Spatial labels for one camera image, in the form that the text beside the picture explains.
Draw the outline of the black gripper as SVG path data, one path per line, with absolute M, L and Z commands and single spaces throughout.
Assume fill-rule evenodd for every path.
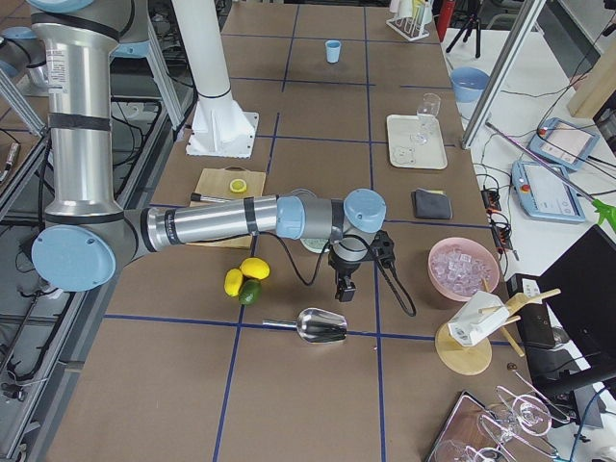
M 361 240 L 341 240 L 332 245 L 328 265 L 335 271 L 336 293 L 339 302 L 351 302 L 356 292 L 352 275 L 364 262 L 372 260 L 368 245 Z

